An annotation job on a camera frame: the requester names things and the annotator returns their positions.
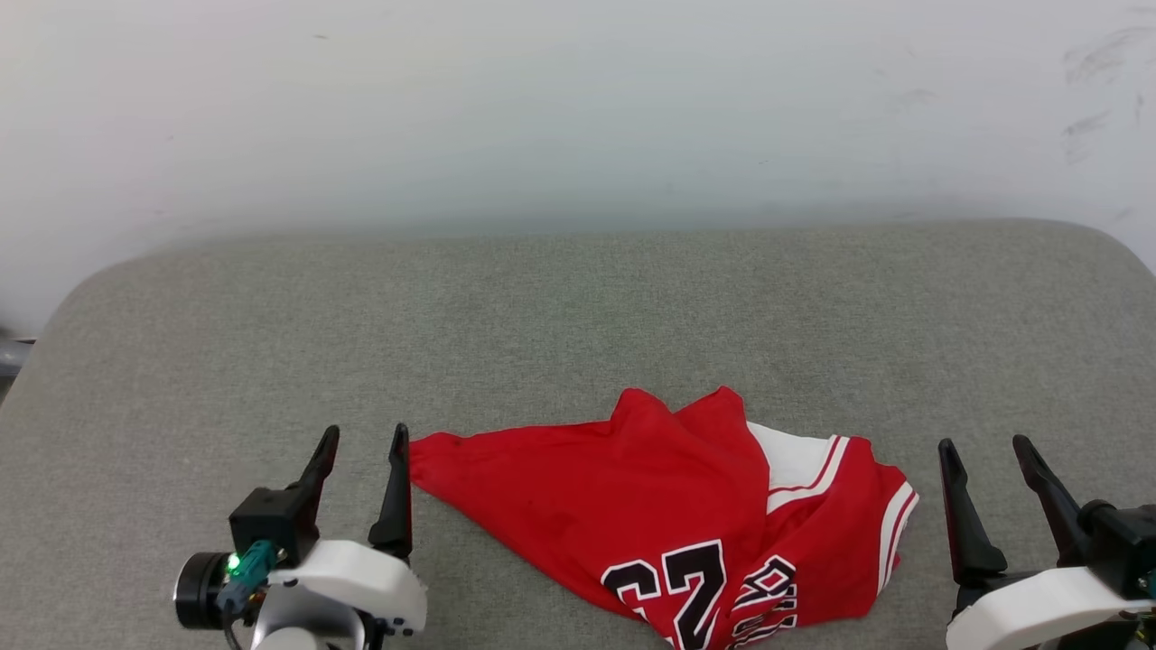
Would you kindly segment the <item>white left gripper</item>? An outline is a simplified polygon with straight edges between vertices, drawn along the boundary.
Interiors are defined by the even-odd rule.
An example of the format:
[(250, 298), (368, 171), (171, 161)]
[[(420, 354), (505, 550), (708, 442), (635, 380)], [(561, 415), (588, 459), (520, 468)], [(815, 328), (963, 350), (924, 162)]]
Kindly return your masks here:
[[(323, 483), (341, 440), (329, 424), (292, 492), (294, 530), (318, 539)], [(385, 638), (425, 630), (428, 590), (406, 563), (413, 551), (410, 435), (400, 422), (388, 453), (390, 477), (368, 542), (323, 540), (301, 564), (269, 575), (253, 627), (253, 649), (380, 649)]]

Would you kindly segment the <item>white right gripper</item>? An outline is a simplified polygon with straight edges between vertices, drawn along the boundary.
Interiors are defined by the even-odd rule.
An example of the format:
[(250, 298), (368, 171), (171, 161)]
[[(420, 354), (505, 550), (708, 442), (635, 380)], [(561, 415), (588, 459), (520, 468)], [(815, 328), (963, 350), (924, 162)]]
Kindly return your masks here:
[[(1119, 613), (1139, 613), (1141, 601), (1120, 597), (1085, 567), (1089, 535), (1080, 505), (1025, 435), (1011, 446), (1029, 490), (1043, 507), (1058, 551), (1057, 568), (981, 596), (948, 625), (948, 649), (1025, 649), (1105, 625)], [(938, 442), (946, 535), (958, 588), (981, 588), (1008, 569), (991, 542), (969, 493), (969, 477), (951, 440)]]

